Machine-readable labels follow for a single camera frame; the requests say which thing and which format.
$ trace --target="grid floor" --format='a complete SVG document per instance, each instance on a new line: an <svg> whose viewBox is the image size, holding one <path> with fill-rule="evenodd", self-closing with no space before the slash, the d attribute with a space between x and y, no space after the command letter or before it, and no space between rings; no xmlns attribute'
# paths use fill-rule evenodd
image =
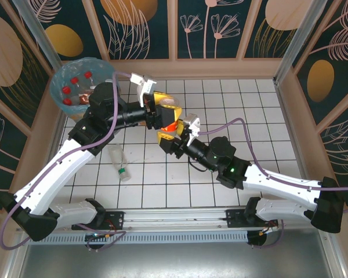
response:
<svg viewBox="0 0 348 278"><path fill-rule="evenodd" d="M136 86L120 82L121 97L136 101ZM293 147L272 80L167 80L158 81L157 91L176 97L183 112L197 114L201 130L213 130L242 117L248 125L253 150L263 168L300 178ZM60 145L74 122L68 119ZM199 140L209 142L227 136L236 156L252 160L242 125L234 124ZM228 189L216 181L216 173L199 172L187 157L166 155L157 144L155 130L144 126L121 130L110 144L120 143L128 161L131 179L121 182L105 148L80 169L59 192L54 202L80 202L93 197L107 209L244 206L260 192Z"/></svg>

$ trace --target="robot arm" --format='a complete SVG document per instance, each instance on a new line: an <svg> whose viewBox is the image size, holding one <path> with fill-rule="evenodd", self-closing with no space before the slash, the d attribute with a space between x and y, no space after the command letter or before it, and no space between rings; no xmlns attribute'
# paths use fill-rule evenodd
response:
<svg viewBox="0 0 348 278"><path fill-rule="evenodd" d="M251 198L245 211L253 211L254 217L265 221L304 219L317 229L340 232L344 201L339 192L302 189L269 177L311 188L338 187L335 180L327 177L322 182L301 180L267 170L268 176L265 176L257 165L234 156L236 148L227 137L216 137L208 146L200 142L196 139L199 129L200 119L190 114L179 123L180 138L159 132L159 145L168 154L175 154L177 158L186 154L211 172L217 171L216 179L228 188L262 191L284 199L271 201Z"/></svg>
<svg viewBox="0 0 348 278"><path fill-rule="evenodd" d="M148 129L167 127L178 120L182 111L180 107L162 105L160 99L168 95L154 92L155 82L146 76L133 74L131 81L138 84L135 103L126 103L118 98L118 115L115 131L137 126L144 122ZM84 118L80 120L69 133L69 139L64 143L56 156L44 169L23 189L15 195L7 194L2 199L6 211L10 211L25 195L34 181L49 168L59 157L72 149L86 146L99 141L109 131L113 120L112 83L106 82L96 86L90 96L90 107ZM337 233L343 210L343 201L335 192L307 191L292 186L285 186L261 175L260 170L248 161L234 156L236 149L226 137L216 137L207 146L196 137L200 130L200 120L195 115L189 115L180 121L178 137L158 133L160 147L169 154L180 158L186 154L198 161L210 171L217 171L217 180L228 188L250 189L270 193L286 200L273 201L251 198L245 211L252 212L248 218L262 220L300 217L310 220L318 229ZM112 135L106 142L85 151L78 151L58 163L49 174L38 184L31 195L14 212L12 218L35 241L42 240L56 228L73 224L93 224L98 227L105 220L106 211L93 199L86 199L76 204L51 204L54 197L64 184L88 161L100 153L103 147L114 138ZM286 179L298 184L312 187L334 187L334 180L305 181L269 172L270 175Z"/></svg>

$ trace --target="red object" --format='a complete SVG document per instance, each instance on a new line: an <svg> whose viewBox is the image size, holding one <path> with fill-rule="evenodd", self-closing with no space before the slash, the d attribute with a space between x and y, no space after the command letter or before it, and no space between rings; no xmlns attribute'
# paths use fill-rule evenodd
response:
<svg viewBox="0 0 348 278"><path fill-rule="evenodd" d="M92 73L90 71L87 71L86 73L84 73L85 78L90 78L92 77Z"/></svg>
<svg viewBox="0 0 348 278"><path fill-rule="evenodd" d="M71 89L68 86L63 87L62 91L63 91L64 94L70 94L71 93Z"/></svg>
<svg viewBox="0 0 348 278"><path fill-rule="evenodd" d="M69 98L65 98L65 99L63 100L63 104L68 105L68 106L71 106L71 105L72 105L72 101L71 101Z"/></svg>
<svg viewBox="0 0 348 278"><path fill-rule="evenodd" d="M79 82L79 79L77 77L71 78L71 83L72 84L76 84L77 82Z"/></svg>

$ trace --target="beige circle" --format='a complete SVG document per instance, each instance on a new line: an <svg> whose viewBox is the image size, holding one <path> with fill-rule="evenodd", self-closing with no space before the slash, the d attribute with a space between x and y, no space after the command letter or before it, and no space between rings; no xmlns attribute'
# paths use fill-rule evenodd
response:
<svg viewBox="0 0 348 278"><path fill-rule="evenodd" d="M319 103L330 93L333 83L334 68L332 65L326 60L316 61L308 73L308 96Z"/></svg>
<svg viewBox="0 0 348 278"><path fill-rule="evenodd" d="M312 0L268 0L266 20L276 30L288 31L300 26Z"/></svg>
<svg viewBox="0 0 348 278"><path fill-rule="evenodd" d="M16 83L22 72L21 42L13 28L0 17L0 86Z"/></svg>
<svg viewBox="0 0 348 278"><path fill-rule="evenodd" d="M103 9L111 18L125 25L132 25L134 12L131 2L137 12L140 10L144 14L146 21L149 21L156 14L157 0L100 0ZM142 23L141 20L136 19L134 25L140 23Z"/></svg>
<svg viewBox="0 0 348 278"><path fill-rule="evenodd" d="M70 27L54 24L49 26L45 32L57 53L67 57L75 57L82 53L84 46L81 38Z"/></svg>

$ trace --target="floral wallpaper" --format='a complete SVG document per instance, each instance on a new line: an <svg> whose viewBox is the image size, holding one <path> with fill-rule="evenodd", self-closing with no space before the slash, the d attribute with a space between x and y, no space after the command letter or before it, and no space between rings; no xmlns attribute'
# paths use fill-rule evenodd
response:
<svg viewBox="0 0 348 278"><path fill-rule="evenodd" d="M250 3L178 0L177 57L235 58Z"/></svg>
<svg viewBox="0 0 348 278"><path fill-rule="evenodd" d="M340 186L348 186L348 108L322 133L326 153ZM343 192L348 205L348 191Z"/></svg>
<svg viewBox="0 0 348 278"><path fill-rule="evenodd" d="M101 58L82 1L28 0L28 3L61 60Z"/></svg>
<svg viewBox="0 0 348 278"><path fill-rule="evenodd" d="M26 140L26 135L0 114L0 197L12 184Z"/></svg>
<svg viewBox="0 0 348 278"><path fill-rule="evenodd" d="M312 0L262 0L245 58L282 58Z"/></svg>
<svg viewBox="0 0 348 278"><path fill-rule="evenodd" d="M0 5L0 100L31 127L49 76Z"/></svg>
<svg viewBox="0 0 348 278"><path fill-rule="evenodd" d="M316 124L348 94L348 0L343 0L297 73Z"/></svg>
<svg viewBox="0 0 348 278"><path fill-rule="evenodd" d="M166 0L94 0L111 60L168 59Z"/></svg>

